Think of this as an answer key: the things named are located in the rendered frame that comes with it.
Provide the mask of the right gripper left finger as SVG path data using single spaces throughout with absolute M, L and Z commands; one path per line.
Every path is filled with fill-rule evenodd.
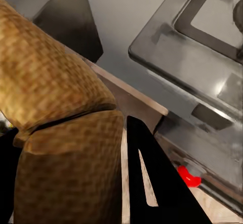
M 22 148 L 13 146 L 17 128 L 0 135 L 0 224 L 7 224 L 14 210 L 14 187 Z

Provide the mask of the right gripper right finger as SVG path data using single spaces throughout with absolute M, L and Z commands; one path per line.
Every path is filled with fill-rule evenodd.
M 128 116 L 125 129 L 131 224 L 212 224 L 145 122 Z M 158 207 L 147 204 L 139 150 Z

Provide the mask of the popcorn bag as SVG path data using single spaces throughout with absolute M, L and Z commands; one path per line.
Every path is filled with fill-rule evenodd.
M 117 104 L 84 60 L 0 0 L 0 113 L 22 148 L 14 224 L 122 224 Z

